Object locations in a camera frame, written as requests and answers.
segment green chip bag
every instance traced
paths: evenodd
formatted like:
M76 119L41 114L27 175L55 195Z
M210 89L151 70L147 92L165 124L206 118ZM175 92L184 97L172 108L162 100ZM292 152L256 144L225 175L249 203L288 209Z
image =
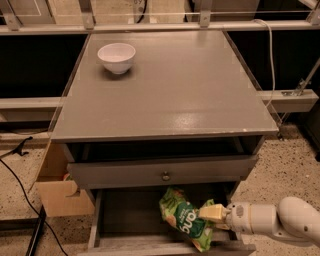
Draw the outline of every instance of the green chip bag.
M200 252L210 249L213 223L198 218L199 210L188 201L183 190L169 187L159 204L164 221L180 232L186 233ZM211 199L203 206L213 204Z

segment terrazzo floor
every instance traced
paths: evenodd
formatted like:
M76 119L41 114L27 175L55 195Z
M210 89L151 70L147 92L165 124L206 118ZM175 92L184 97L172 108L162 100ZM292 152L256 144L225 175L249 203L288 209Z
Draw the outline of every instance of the terrazzo floor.
M320 163L315 160L316 153L295 125L284 126L282 134L283 141L276 137L266 139L256 167L248 179L240 184L232 201L277 204L283 197L297 196L320 211ZM0 133L0 154L14 148L26 137ZM33 137L25 146L28 155L11 155L4 161L16 172L30 202L39 209L40 199L32 184L44 156L48 135L40 133ZM2 164L0 176L0 219L35 217L25 202L19 184ZM70 256L86 251L91 221L92 216L47 218ZM25 255L31 234L32 230L0 231L0 255ZM256 245L257 250L252 256L320 255L320 249L316 246L300 248L257 235L243 235L243 240ZM36 255L63 255L47 227L44 227Z

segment power cord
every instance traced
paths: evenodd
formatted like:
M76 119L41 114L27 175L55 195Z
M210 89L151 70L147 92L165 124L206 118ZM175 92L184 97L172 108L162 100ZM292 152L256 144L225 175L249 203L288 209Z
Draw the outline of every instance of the power cord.
M144 8L143 8L143 12L139 18L139 20L137 21L137 23L140 23L143 18L144 18L144 14L146 13L146 10L147 10L147 4L148 4L148 0L144 0Z
M22 191L23 191L23 194L24 194L24 197L25 197L27 203L29 204L29 206L31 207L31 209L39 216L39 218L41 218L40 213L39 213L39 212L33 207L33 205L30 203L29 198L28 198L28 196L27 196L27 193L26 193L26 191L25 191L25 189L24 189L24 187L23 187L20 179L18 178L18 176L15 174L15 172L7 165L2 159L0 159L0 162L1 162L1 163L12 173L12 175L16 178L16 180L17 180L18 183L20 184L20 187L21 187L21 189L22 189ZM56 239L56 241L57 241L57 243L58 243L61 251L64 253L64 255L68 256L68 254L63 250L63 248L62 248L62 246L61 246L61 244L60 244L60 242L59 242L59 239L58 239L56 233L53 231L52 227L49 225L49 223L48 223L46 220L44 221L44 223L45 223L45 224L48 226L48 228L51 230L51 232L52 232L54 238Z
M254 19L253 21L260 23L262 25L265 25L269 30L270 65L271 65L271 74L272 74L272 92L271 92L271 97L270 97L268 103L266 104L266 107L269 107L269 105L273 99L274 91L276 89L276 79L275 79L274 62L273 62L272 29L271 29L270 25L267 22L265 22L264 20Z

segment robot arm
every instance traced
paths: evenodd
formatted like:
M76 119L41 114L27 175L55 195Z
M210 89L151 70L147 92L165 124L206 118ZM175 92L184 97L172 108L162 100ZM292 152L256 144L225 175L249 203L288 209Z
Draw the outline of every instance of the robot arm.
M217 223L217 227L243 234L260 234L297 246L320 247L320 213L296 197L286 197L274 205L231 203L224 208L213 205L200 208L199 218Z

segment drawer handle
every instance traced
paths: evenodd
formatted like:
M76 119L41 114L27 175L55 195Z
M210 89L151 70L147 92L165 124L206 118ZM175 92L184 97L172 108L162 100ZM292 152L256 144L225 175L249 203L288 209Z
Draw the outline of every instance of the drawer handle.
M162 173L162 180L163 180L163 181L168 181L168 180L170 180L170 176L169 176L169 173L168 173L168 172L163 172L163 173Z

